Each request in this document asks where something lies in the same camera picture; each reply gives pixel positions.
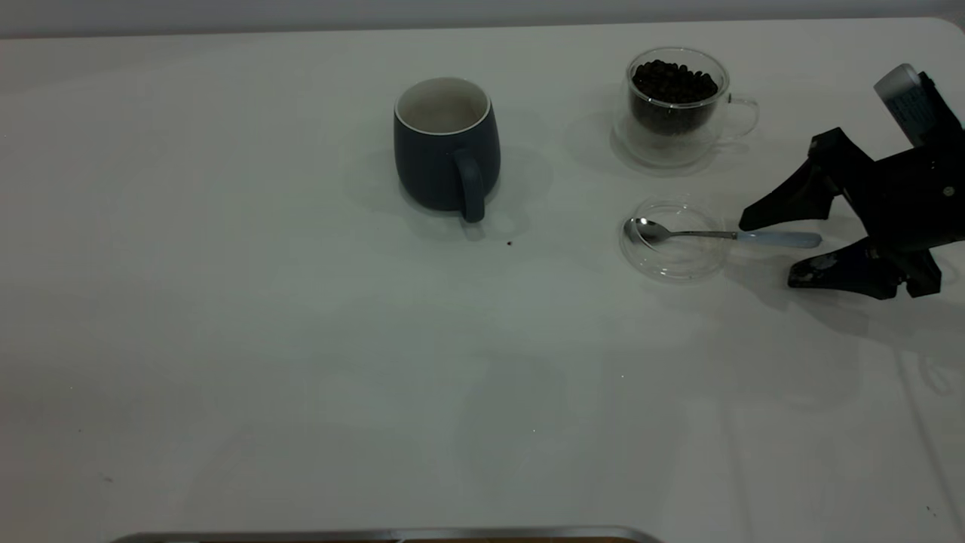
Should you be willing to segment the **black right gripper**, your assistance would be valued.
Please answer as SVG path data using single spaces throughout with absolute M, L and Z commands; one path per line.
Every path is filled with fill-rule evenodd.
M 739 219 L 743 231 L 827 220 L 844 196 L 865 229 L 857 243 L 792 265 L 787 285 L 895 298 L 934 295 L 943 275 L 931 251 L 963 240 L 963 131 L 936 131 L 924 144 L 871 159 L 838 128 L 811 141 L 807 159 Z

